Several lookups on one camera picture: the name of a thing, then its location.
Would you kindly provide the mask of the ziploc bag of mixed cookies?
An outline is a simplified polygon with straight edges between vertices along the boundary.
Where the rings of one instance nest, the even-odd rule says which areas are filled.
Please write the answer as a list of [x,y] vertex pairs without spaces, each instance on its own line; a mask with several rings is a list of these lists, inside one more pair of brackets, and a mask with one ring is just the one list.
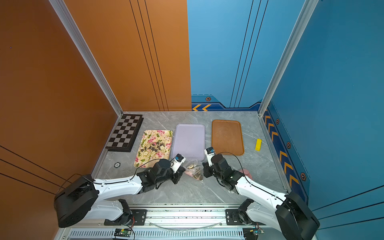
[[203,163],[198,160],[186,160],[182,167],[185,168],[185,174],[191,178],[202,181],[204,178],[204,167]]

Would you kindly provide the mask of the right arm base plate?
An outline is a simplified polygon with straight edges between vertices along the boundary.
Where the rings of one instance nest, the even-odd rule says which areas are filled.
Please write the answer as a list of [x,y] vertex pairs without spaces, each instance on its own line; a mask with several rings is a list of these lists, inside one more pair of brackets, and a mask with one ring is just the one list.
[[257,223],[253,222],[245,213],[237,209],[226,209],[226,223],[228,226],[256,226]]

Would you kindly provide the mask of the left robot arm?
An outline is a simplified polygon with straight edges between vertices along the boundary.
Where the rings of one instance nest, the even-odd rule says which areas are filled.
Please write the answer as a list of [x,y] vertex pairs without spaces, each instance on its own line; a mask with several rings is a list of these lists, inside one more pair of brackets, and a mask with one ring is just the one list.
[[133,225],[134,214],[121,197],[158,189],[167,181],[177,184],[185,171],[185,160],[180,154],[170,161],[160,159],[153,167],[127,178],[102,180],[81,176],[55,196],[58,226],[68,228],[89,219],[104,220],[106,226]]

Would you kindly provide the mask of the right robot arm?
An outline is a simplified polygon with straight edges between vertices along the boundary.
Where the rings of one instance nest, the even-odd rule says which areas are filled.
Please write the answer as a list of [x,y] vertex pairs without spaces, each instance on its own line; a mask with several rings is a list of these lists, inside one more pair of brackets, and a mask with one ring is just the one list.
[[256,183],[242,171],[232,169],[213,148],[206,149],[205,154],[204,176],[213,176],[220,186],[246,197],[238,208],[238,224],[262,223],[281,232],[287,240],[313,239],[320,222],[298,194],[276,192]]

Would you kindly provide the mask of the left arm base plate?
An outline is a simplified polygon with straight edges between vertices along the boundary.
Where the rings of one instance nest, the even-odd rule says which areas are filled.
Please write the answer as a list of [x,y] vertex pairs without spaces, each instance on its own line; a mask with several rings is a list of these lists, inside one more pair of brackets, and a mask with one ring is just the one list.
[[147,210],[136,209],[131,210],[129,213],[123,213],[119,218],[114,221],[105,220],[105,226],[144,226],[147,216]]

